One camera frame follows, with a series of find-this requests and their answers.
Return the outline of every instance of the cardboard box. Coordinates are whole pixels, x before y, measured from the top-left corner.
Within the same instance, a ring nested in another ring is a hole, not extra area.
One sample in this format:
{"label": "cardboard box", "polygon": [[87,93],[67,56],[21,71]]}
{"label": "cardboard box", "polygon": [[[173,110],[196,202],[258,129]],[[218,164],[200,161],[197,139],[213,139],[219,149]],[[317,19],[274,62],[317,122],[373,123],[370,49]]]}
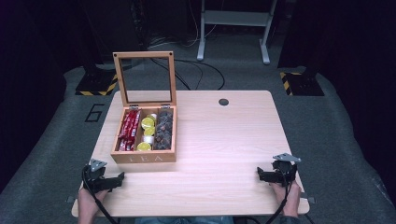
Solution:
{"label": "cardboard box", "polygon": [[[177,99],[173,52],[114,52],[113,58],[123,110],[111,156],[116,163],[175,162],[177,160]],[[161,88],[169,88],[169,90],[158,91]],[[134,130],[134,122],[126,121],[126,117],[129,113],[137,111],[140,114]],[[150,132],[145,133],[145,130],[152,124],[142,120],[148,117],[154,120],[152,118],[155,115],[154,127],[151,128],[154,134],[150,137]],[[129,142],[130,145],[133,143],[131,150],[128,150],[128,147],[123,146],[127,141],[125,137],[132,139],[131,136],[134,136],[134,142]],[[143,145],[148,147],[148,143],[150,150],[138,150]]]}

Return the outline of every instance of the shelf leg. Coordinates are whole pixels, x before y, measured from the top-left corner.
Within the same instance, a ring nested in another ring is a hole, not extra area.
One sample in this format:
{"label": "shelf leg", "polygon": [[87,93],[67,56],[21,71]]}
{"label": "shelf leg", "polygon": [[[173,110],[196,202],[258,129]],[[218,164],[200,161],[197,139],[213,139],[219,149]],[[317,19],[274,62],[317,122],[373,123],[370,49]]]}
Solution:
{"label": "shelf leg", "polygon": [[265,25],[265,32],[264,35],[262,36],[262,39],[260,39],[260,49],[262,50],[262,62],[265,65],[270,64],[270,56],[268,55],[268,49],[267,49],[267,39],[268,39],[268,34],[270,33],[271,23],[274,17],[276,2],[277,0],[274,0],[271,4],[271,10],[268,16],[267,23]]}
{"label": "shelf leg", "polygon": [[202,0],[201,5],[201,38],[199,41],[197,60],[202,61],[205,53],[205,0]]}

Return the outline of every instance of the dark food item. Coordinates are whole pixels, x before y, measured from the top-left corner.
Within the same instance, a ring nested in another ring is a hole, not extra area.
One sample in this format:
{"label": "dark food item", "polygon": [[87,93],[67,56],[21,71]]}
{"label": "dark food item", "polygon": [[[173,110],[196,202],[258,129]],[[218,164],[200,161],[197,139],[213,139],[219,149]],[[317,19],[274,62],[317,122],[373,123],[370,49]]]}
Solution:
{"label": "dark food item", "polygon": [[167,110],[162,110],[157,118],[154,150],[164,150],[172,147],[172,129],[173,113]]}

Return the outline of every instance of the wire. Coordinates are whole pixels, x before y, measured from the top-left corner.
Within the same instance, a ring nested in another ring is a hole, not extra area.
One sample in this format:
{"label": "wire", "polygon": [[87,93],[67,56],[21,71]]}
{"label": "wire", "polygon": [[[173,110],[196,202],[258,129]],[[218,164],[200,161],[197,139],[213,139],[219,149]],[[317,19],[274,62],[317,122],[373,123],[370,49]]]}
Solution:
{"label": "wire", "polygon": [[193,63],[193,62],[183,62],[183,63],[189,63],[189,64],[191,64],[191,65],[194,65],[195,67],[197,67],[197,68],[200,70],[201,75],[200,75],[200,78],[199,78],[199,80],[198,80],[198,83],[197,83],[197,85],[196,85],[196,87],[195,87],[195,90],[198,90],[198,86],[199,86],[199,84],[201,83],[201,80],[202,80],[202,78],[203,78],[203,76],[204,76],[204,71],[202,70],[202,68],[200,68],[198,65],[196,65],[196,64]]}
{"label": "wire", "polygon": [[311,219],[311,217],[308,216],[308,214],[304,214],[305,217],[311,222],[312,224],[315,224],[315,222]]}
{"label": "wire", "polygon": [[220,70],[217,69],[216,67],[214,67],[214,66],[212,66],[212,65],[210,65],[210,64],[208,64],[208,63],[200,63],[200,62],[194,62],[194,61],[188,61],[188,60],[175,59],[175,61],[177,61],[177,62],[183,62],[183,63],[198,63],[198,64],[205,65],[205,66],[208,66],[208,67],[212,68],[213,70],[217,71],[217,72],[219,73],[219,75],[221,76],[221,78],[222,78],[222,84],[221,84],[221,86],[218,88],[218,91],[221,90],[221,89],[224,87],[224,85],[225,85],[225,77],[224,77],[224,75],[220,72]]}
{"label": "wire", "polygon": [[[224,7],[224,0],[221,1],[221,9],[220,9],[221,11],[223,10],[223,7]],[[213,26],[213,28],[205,35],[205,37],[209,36],[210,33],[212,33],[212,31],[215,30],[216,26],[217,25]]]}
{"label": "wire", "polygon": [[[165,65],[163,65],[162,63],[160,63],[160,62],[158,62],[157,60],[155,60],[155,59],[151,59],[154,63],[156,63],[156,64],[158,64],[160,67],[162,67],[162,68],[164,68],[164,69],[166,69],[166,70],[169,70],[169,68],[167,68]],[[177,79],[179,80],[179,81],[181,81],[181,83],[183,83],[183,85],[187,88],[187,90],[191,90],[191,88],[190,88],[190,86],[189,86],[189,84],[187,84],[187,82],[183,79],[183,77],[181,77],[179,74],[178,74],[178,72],[177,71],[175,71],[175,76],[177,77]]]}
{"label": "wire", "polygon": [[253,222],[256,223],[256,224],[261,224],[260,221],[257,220],[257,219],[254,218],[254,217],[235,217],[234,219],[235,219],[235,220],[239,220],[239,219],[251,220],[251,221],[253,221]]}
{"label": "wire", "polygon": [[156,45],[156,44],[158,44],[158,43],[161,43],[161,42],[163,42],[164,40],[166,40],[167,39],[167,37],[155,37],[155,38],[153,38],[152,40],[150,40],[150,45]]}
{"label": "wire", "polygon": [[285,198],[283,199],[282,203],[280,204],[280,206],[277,208],[276,212],[270,217],[270,219],[267,220],[266,224],[270,224],[271,222],[274,221],[274,219],[280,214],[280,212],[282,211],[283,207],[285,206],[286,202],[288,201],[288,195],[289,192],[291,190],[291,185],[290,185],[290,189],[288,190],[288,181],[286,181],[286,177],[285,174],[283,174],[283,184],[285,185]]}
{"label": "wire", "polygon": [[178,43],[178,42],[176,42],[176,41],[173,41],[173,42],[165,42],[165,43],[157,44],[157,45],[154,45],[154,46],[150,46],[150,47],[148,47],[148,49],[153,49],[153,48],[156,48],[156,47],[159,47],[159,46],[162,46],[162,45],[177,44],[177,43]]}
{"label": "wire", "polygon": [[197,21],[195,20],[194,14],[192,13],[191,0],[189,0],[189,6],[190,6],[190,12],[191,12],[191,15],[192,15],[192,19],[194,20],[196,36],[195,36],[195,40],[192,41],[192,44],[190,44],[190,45],[183,45],[182,44],[182,46],[187,47],[187,48],[191,47],[192,45],[194,45],[197,42],[197,40],[199,39],[198,38],[198,36],[199,36],[198,25],[197,25]]}
{"label": "wire", "polygon": [[102,205],[102,203],[96,198],[95,193],[92,191],[90,185],[87,183],[87,176],[85,176],[85,172],[89,170],[89,165],[84,166],[84,168],[82,169],[82,174],[81,174],[81,178],[82,181],[84,182],[84,185],[87,187],[88,192],[91,194],[91,196],[93,197],[93,199],[95,200],[96,204],[98,205],[99,209],[102,211],[102,213],[105,215],[105,217],[108,219],[108,221],[110,221],[112,224],[119,224],[119,222],[116,222],[113,217],[107,212],[107,210],[105,209],[105,207]]}

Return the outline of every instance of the black circular marker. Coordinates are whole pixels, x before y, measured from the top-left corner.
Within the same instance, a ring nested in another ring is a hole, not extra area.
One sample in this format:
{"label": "black circular marker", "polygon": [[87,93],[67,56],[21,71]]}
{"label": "black circular marker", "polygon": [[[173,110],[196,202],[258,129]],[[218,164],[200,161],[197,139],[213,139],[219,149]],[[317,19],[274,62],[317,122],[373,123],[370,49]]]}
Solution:
{"label": "black circular marker", "polygon": [[227,99],[220,99],[220,100],[219,100],[219,104],[220,104],[220,105],[228,105],[228,103],[229,103],[229,102],[228,102]]}

